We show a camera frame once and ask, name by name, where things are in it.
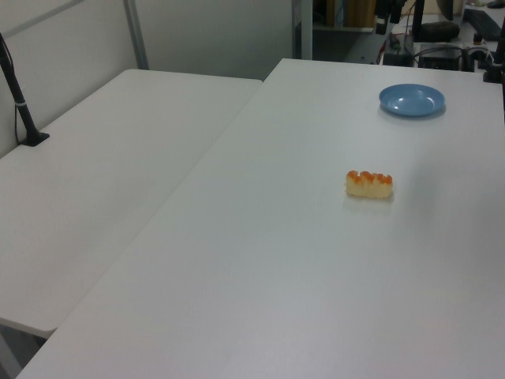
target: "floor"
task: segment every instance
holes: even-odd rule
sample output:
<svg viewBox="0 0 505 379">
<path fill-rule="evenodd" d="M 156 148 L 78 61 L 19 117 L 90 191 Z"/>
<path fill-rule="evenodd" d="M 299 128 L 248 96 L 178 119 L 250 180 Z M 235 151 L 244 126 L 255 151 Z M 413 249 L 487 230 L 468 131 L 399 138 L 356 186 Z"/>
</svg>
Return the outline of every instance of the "floor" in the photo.
<svg viewBox="0 0 505 379">
<path fill-rule="evenodd" d="M 14 379 L 46 342 L 0 325 L 0 379 Z"/>
</svg>

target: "white table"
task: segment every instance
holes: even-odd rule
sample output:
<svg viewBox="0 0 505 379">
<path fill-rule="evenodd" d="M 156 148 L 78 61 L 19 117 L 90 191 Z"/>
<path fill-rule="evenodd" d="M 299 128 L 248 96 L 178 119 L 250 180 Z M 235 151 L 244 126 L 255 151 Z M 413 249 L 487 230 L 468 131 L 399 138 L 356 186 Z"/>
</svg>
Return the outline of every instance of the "white table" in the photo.
<svg viewBox="0 0 505 379">
<path fill-rule="evenodd" d="M 478 75 L 283 60 L 19 379 L 501 377 L 504 131 Z"/>
<path fill-rule="evenodd" d="M 259 88 L 130 70 L 0 160 L 0 324 L 48 337 Z"/>
</svg>

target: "black device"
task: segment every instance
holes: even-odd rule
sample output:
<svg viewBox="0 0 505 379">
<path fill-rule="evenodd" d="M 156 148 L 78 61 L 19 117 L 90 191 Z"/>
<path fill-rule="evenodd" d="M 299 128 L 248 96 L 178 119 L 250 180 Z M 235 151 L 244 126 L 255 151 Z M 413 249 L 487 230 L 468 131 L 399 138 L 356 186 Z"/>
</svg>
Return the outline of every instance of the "black device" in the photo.
<svg viewBox="0 0 505 379">
<path fill-rule="evenodd" d="M 9 54 L 9 49 L 7 48 L 6 42 L 0 33 L 0 66 L 6 77 L 9 89 L 13 94 L 14 103 L 17 110 L 23 120 L 24 127 L 26 129 L 26 139 L 21 141 L 20 144 L 25 144 L 27 146 L 36 146 L 40 142 L 49 138 L 49 134 L 41 133 L 35 128 L 32 116 L 30 115 L 30 110 L 26 101 L 24 100 L 23 92 L 17 82 L 16 74 L 14 73 L 14 67 L 12 59 Z"/>
<path fill-rule="evenodd" d="M 484 11 L 478 9 L 465 9 L 467 20 L 475 31 L 487 41 L 497 41 L 499 38 L 499 25 Z"/>
<path fill-rule="evenodd" d="M 445 69 L 449 71 L 459 71 L 459 58 L 461 55 L 460 50 L 447 49 L 436 50 L 436 43 L 423 43 L 421 44 L 421 51 L 428 51 L 433 49 L 431 53 L 426 53 L 419 56 L 419 63 L 417 67 L 422 69 Z"/>
</svg>

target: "electronic equipment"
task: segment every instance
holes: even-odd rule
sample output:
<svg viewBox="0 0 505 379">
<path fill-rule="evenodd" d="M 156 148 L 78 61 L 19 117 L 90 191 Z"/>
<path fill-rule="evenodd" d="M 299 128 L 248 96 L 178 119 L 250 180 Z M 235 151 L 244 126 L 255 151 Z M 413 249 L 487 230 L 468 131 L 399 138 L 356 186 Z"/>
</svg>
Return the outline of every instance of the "electronic equipment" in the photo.
<svg viewBox="0 0 505 379">
<path fill-rule="evenodd" d="M 446 69 L 459 71 L 461 52 L 456 49 L 437 50 L 436 43 L 422 43 L 421 51 L 433 51 L 419 56 L 417 67 L 422 69 Z"/>
<path fill-rule="evenodd" d="M 484 10 L 465 9 L 465 20 L 471 23 L 486 41 L 498 40 L 501 28 Z"/>
</svg>

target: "black monitor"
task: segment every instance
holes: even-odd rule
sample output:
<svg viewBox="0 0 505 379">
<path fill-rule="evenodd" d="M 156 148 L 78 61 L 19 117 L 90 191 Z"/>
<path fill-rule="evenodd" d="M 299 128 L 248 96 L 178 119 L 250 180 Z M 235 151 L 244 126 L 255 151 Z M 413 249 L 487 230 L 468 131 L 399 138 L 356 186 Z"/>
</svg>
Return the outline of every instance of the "black monitor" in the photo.
<svg viewBox="0 0 505 379">
<path fill-rule="evenodd" d="M 453 0 L 436 0 L 436 4 L 439 6 L 440 12 L 449 21 L 452 21 L 454 13 L 454 1 Z"/>
<path fill-rule="evenodd" d="M 449 42 L 459 34 L 459 26 L 450 22 L 453 19 L 454 0 L 436 0 L 443 16 L 449 21 L 423 24 L 425 0 L 416 0 L 412 20 L 414 42 Z"/>
<path fill-rule="evenodd" d="M 378 34 L 385 34 L 387 19 L 398 23 L 399 14 L 406 0 L 377 0 L 376 15 Z M 413 11 L 412 37 L 414 42 L 449 42 L 459 34 L 459 26 L 450 22 L 453 19 L 454 0 L 437 0 L 437 5 L 448 21 L 423 24 L 425 0 L 416 0 Z"/>
</svg>

